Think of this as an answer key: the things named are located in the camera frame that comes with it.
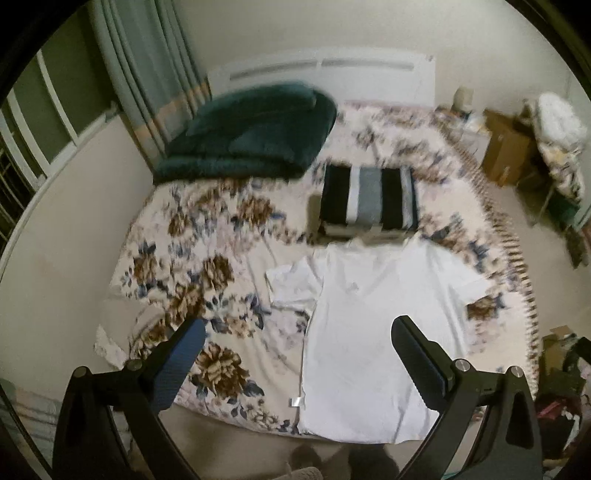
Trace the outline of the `white bed headboard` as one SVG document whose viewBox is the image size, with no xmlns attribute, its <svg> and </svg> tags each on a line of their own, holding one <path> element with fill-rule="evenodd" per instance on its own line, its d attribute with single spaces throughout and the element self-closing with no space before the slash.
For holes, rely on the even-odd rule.
<svg viewBox="0 0 591 480">
<path fill-rule="evenodd" d="M 281 51 L 232 61 L 207 74 L 211 94 L 280 82 L 304 82 L 338 102 L 370 101 L 433 108 L 436 60 L 431 55 L 370 47 Z"/>
</svg>

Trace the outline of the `green curtain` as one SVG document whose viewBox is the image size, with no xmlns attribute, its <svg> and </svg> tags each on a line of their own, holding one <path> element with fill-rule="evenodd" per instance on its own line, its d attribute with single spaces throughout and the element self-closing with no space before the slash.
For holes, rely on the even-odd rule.
<svg viewBox="0 0 591 480">
<path fill-rule="evenodd" d="M 102 0 L 91 24 L 113 89 L 150 165 L 211 100 L 172 1 Z"/>
</svg>

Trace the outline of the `white framed window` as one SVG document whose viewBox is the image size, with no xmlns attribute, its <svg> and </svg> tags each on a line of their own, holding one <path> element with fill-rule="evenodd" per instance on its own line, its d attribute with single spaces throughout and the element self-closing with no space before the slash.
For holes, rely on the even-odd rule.
<svg viewBox="0 0 591 480">
<path fill-rule="evenodd" d="M 47 47 L 1 105 L 1 245 L 43 184 L 117 111 L 102 60 L 86 49 Z"/>
</svg>

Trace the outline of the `brown cardboard box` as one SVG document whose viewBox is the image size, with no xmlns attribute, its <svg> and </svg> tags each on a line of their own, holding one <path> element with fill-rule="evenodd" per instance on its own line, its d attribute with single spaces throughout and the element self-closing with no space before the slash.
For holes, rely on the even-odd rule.
<svg viewBox="0 0 591 480">
<path fill-rule="evenodd" d="M 490 109 L 484 115 L 491 140 L 483 170 L 498 186 L 516 185 L 537 153 L 535 138 L 515 116 Z"/>
</svg>

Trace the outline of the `floral bed sheet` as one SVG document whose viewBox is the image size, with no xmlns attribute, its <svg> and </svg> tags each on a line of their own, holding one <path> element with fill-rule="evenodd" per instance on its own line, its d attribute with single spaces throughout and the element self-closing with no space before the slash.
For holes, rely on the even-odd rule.
<svg viewBox="0 0 591 480">
<path fill-rule="evenodd" d="M 490 281 L 465 316 L 469 359 L 483 370 L 519 365 L 536 385 L 537 310 L 519 240 L 453 122 L 441 110 L 349 103 L 301 178 L 158 186 L 122 247 L 96 352 L 119 367 L 200 318 L 204 351 L 176 403 L 259 433 L 300 436 L 290 399 L 300 387 L 308 315 L 273 309 L 264 274 L 324 246 L 318 210 L 329 162 L 408 166 L 420 235 Z"/>
</svg>

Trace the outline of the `chair with piled clothes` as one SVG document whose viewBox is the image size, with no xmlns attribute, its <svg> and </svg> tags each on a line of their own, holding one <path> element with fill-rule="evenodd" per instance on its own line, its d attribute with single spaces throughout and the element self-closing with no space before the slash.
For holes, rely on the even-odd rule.
<svg viewBox="0 0 591 480">
<path fill-rule="evenodd" d="M 587 127 L 572 104 L 554 92 L 526 98 L 520 119 L 533 131 L 550 177 L 551 196 L 559 196 L 547 205 L 554 210 L 558 222 L 575 225 L 586 194 L 582 155 L 588 140 Z"/>
</svg>

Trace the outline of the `dark green folded blanket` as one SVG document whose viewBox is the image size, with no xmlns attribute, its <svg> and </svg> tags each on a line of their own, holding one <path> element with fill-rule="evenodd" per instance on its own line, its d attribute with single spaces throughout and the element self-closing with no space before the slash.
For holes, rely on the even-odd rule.
<svg viewBox="0 0 591 480">
<path fill-rule="evenodd" d="M 156 185 L 197 179 L 300 178 L 328 138 L 338 105 L 301 82 L 238 90 L 201 107 L 153 171 Z"/>
</svg>

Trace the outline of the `white t-shirt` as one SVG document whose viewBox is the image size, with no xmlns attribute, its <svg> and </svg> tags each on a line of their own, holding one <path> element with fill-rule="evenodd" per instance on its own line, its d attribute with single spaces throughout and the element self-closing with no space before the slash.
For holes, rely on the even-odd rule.
<svg viewBox="0 0 591 480">
<path fill-rule="evenodd" d="M 297 429 L 346 443 L 424 439 L 438 415 L 391 342 L 407 315 L 453 358 L 468 353 L 467 307 L 492 283 L 427 240 L 334 243 L 266 271 L 273 308 L 306 313 Z"/>
</svg>

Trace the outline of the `black grey striped folded clothes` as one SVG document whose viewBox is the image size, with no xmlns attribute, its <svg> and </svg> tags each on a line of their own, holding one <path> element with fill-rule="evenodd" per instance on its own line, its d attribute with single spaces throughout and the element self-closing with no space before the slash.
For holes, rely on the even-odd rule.
<svg viewBox="0 0 591 480">
<path fill-rule="evenodd" d="M 419 229 L 414 170 L 329 163 L 318 233 L 332 238 L 397 238 Z"/>
</svg>

